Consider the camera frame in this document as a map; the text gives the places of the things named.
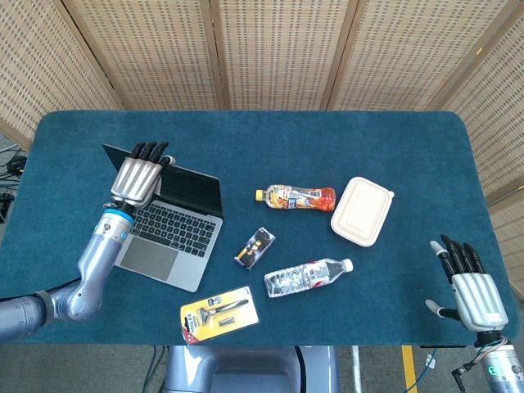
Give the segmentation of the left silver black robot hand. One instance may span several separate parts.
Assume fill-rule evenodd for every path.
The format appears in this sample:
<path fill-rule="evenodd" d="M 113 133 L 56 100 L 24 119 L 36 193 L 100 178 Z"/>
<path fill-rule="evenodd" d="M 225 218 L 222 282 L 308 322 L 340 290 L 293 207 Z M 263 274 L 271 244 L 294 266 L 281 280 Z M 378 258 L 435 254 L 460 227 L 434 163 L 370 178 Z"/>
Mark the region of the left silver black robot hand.
<path fill-rule="evenodd" d="M 132 214 L 160 192 L 161 175 L 175 163 L 165 155 L 169 142 L 139 142 L 124 158 L 111 185 L 111 206 Z"/>

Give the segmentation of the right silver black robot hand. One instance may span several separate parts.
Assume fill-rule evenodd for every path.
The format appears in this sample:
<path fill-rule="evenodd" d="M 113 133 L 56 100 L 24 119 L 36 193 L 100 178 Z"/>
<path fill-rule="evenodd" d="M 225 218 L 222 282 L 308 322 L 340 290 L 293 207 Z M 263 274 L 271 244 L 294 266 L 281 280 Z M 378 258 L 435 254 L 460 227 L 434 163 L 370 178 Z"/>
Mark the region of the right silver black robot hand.
<path fill-rule="evenodd" d="M 426 307 L 440 318 L 451 318 L 470 332 L 501 331 L 508 316 L 495 280 L 486 272 L 481 257 L 471 245 L 446 235 L 431 241 L 430 247 L 441 262 L 454 295 L 454 309 L 425 300 Z"/>

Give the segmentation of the grey laptop computer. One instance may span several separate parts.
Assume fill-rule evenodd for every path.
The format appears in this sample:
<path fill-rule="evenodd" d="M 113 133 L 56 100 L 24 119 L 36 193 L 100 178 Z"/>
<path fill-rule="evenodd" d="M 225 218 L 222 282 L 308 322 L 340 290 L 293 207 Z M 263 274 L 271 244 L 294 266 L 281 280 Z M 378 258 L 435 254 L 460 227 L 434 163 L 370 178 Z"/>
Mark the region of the grey laptop computer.
<path fill-rule="evenodd" d="M 160 195 L 135 214 L 115 265 L 195 292 L 223 217 L 216 177 L 169 166 L 161 175 Z"/>

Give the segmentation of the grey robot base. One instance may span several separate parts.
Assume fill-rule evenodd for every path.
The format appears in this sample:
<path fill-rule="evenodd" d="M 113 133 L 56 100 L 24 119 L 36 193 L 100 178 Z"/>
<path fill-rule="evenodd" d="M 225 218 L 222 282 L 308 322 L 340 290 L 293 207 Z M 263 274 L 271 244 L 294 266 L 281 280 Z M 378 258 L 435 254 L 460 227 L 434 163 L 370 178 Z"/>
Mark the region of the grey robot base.
<path fill-rule="evenodd" d="M 332 346 L 171 346 L 161 393 L 339 393 Z"/>

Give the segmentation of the small black purple carton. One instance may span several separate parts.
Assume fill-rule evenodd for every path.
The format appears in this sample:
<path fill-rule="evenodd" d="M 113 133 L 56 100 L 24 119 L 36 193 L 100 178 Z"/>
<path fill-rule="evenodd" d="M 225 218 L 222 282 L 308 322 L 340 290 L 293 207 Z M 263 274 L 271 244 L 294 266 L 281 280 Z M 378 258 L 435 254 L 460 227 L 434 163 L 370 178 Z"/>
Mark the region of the small black purple carton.
<path fill-rule="evenodd" d="M 266 228 L 258 228 L 234 257 L 234 261 L 244 269 L 250 270 L 262 258 L 274 240 L 275 236 Z"/>

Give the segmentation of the beige lidded food container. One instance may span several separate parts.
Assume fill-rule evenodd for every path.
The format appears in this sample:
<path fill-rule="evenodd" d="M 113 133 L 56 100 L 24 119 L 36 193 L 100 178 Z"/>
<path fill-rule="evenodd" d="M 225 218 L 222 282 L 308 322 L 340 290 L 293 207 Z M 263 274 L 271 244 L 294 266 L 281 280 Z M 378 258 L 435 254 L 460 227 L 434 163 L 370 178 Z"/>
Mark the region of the beige lidded food container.
<path fill-rule="evenodd" d="M 395 194 L 363 177 L 347 184 L 331 218 L 334 233 L 359 246 L 372 246 L 389 213 Z"/>

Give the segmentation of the blue carpet table cover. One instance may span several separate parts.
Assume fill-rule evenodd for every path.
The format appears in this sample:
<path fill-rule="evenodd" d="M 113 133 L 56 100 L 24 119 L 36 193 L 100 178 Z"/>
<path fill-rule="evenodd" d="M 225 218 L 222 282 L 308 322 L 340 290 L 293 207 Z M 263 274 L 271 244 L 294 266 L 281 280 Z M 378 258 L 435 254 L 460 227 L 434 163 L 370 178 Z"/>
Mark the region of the blue carpet table cover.
<path fill-rule="evenodd" d="M 103 147 L 169 142 L 177 164 L 220 181 L 224 223 L 194 293 L 120 268 L 100 312 L 53 322 L 26 343 L 181 345 L 180 308 L 248 286 L 260 321 L 214 344 L 470 345 L 475 336 L 439 318 L 432 299 L 454 296 L 430 241 L 472 245 L 494 278 L 516 337 L 517 303 L 462 120 L 448 111 L 55 111 L 34 141 L 0 245 L 0 298 L 76 278 L 77 263 L 110 198 L 116 172 Z M 273 210 L 255 190 L 273 183 L 333 187 L 355 176 L 394 192 L 377 241 L 357 246 L 316 210 Z M 275 236 L 250 270 L 234 261 L 255 231 Z M 269 298 L 264 276 L 328 258 L 354 268 L 335 282 Z"/>

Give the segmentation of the orange iced tea bottle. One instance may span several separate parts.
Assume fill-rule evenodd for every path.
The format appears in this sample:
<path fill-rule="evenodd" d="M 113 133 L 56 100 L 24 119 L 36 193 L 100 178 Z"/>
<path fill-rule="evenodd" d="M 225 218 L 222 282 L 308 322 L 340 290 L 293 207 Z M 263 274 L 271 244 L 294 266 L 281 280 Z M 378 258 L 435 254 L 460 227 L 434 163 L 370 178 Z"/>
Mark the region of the orange iced tea bottle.
<path fill-rule="evenodd" d="M 303 188 L 284 184 L 272 184 L 265 190 L 255 191 L 255 200 L 278 210 L 320 210 L 331 212 L 335 209 L 336 192 L 330 187 Z"/>

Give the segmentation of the yellow razor blister pack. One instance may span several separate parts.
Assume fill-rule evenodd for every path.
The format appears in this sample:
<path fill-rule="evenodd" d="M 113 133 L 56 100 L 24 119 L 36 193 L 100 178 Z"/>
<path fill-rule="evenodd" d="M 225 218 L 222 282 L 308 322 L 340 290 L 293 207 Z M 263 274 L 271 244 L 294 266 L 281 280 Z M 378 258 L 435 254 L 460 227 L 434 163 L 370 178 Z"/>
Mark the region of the yellow razor blister pack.
<path fill-rule="evenodd" d="M 259 323 L 248 286 L 183 305 L 180 325 L 188 345 L 199 344 Z"/>

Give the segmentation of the clear plastic water bottle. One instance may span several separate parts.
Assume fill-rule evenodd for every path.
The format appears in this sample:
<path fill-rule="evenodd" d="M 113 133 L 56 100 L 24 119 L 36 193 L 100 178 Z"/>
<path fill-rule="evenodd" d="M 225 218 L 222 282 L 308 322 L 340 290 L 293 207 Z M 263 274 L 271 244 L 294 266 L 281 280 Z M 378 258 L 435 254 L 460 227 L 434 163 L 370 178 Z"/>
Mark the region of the clear plastic water bottle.
<path fill-rule="evenodd" d="M 264 276 L 264 285 L 269 298 L 288 296 L 335 282 L 343 273 L 353 271 L 350 259 L 341 261 L 324 258 Z"/>

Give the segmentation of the woven rattan folding screen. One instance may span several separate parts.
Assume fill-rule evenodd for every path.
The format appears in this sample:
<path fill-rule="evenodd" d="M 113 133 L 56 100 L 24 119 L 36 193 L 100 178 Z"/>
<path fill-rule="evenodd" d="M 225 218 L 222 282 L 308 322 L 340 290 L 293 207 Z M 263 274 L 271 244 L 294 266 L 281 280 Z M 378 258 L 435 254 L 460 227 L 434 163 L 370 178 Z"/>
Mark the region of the woven rattan folding screen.
<path fill-rule="evenodd" d="M 69 109 L 452 111 L 524 300 L 524 0 L 0 0 L 0 162 Z"/>

